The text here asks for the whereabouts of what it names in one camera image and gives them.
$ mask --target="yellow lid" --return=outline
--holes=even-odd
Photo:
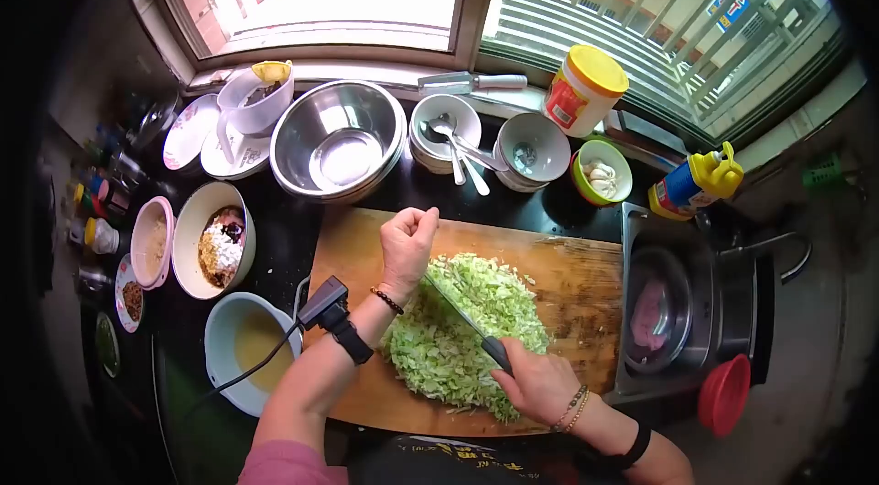
[[[565,61],[577,80],[599,95],[620,97],[629,89],[629,77],[620,64],[595,46],[572,46]]]
[[[92,246],[95,241],[95,232],[98,228],[98,221],[94,218],[85,220],[85,244]]]
[[[691,155],[690,172],[695,184],[720,198],[732,196],[744,178],[742,167],[732,157],[732,144],[728,141],[723,142],[721,151]]]

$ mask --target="red lid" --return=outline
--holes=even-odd
[[[699,421],[715,436],[728,435],[744,412],[751,387],[751,363],[738,354],[709,373],[699,392]]]

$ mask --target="black countertop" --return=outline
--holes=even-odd
[[[414,103],[403,101],[401,104],[407,116],[410,115]],[[480,148],[490,152],[503,120],[481,118]],[[569,141],[572,150],[583,143],[579,139]],[[629,164],[633,188],[628,201],[646,205],[647,189],[662,173],[639,161]],[[202,183],[210,181],[206,176],[182,178],[163,169],[151,170],[151,173],[156,181],[138,191],[132,202],[133,209],[150,197],[163,194],[170,200],[174,213],[179,214],[186,198]],[[600,209],[590,205],[577,193],[568,174],[533,194],[510,191],[490,171],[483,172],[483,177],[491,189],[489,196],[478,195],[470,182],[456,186],[450,174],[428,172],[412,160],[407,149],[379,189],[357,206],[391,212],[407,206],[423,209],[437,206],[442,218],[621,242],[619,205]],[[237,290],[256,293],[290,312],[295,287],[311,270],[324,206],[305,203],[285,193],[268,169],[234,184],[242,193],[258,232],[253,265]],[[136,212],[133,210],[132,214],[128,216],[129,228]],[[157,402],[175,469],[179,473],[181,469],[195,473],[188,476],[195,480],[211,476],[224,476],[222,480],[228,480],[228,472],[236,475],[257,422],[235,409],[221,395],[215,395],[187,414],[198,396],[211,389],[205,372],[203,339],[207,315],[215,302],[191,299],[170,273],[162,287],[145,293],[144,320],[135,334],[126,333],[114,319],[122,352],[123,371],[116,379],[119,389],[141,410],[155,413],[155,406],[143,406],[151,404],[151,395],[148,395],[151,392],[145,390],[152,389],[148,382],[151,382],[155,355]],[[115,315],[112,304],[105,311]],[[151,347],[153,341],[155,353]],[[192,447],[202,443],[211,445],[214,452],[227,455],[214,455],[209,464],[206,460],[201,464],[187,460],[187,464],[181,465],[178,458],[182,453],[191,454]]]

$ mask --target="pink sleeve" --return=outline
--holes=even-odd
[[[269,441],[250,450],[240,485],[347,485],[344,467],[329,467],[314,449],[296,441]]]

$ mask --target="wrist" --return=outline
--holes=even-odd
[[[571,428],[570,434],[583,439],[590,443],[590,438],[600,431],[602,426],[602,418],[605,411],[609,409],[598,393],[591,392],[583,406],[583,412],[577,418],[574,427]]]
[[[415,291],[415,287],[416,285],[409,286],[381,281],[375,289],[385,293],[395,304],[405,307],[409,303],[409,298]]]

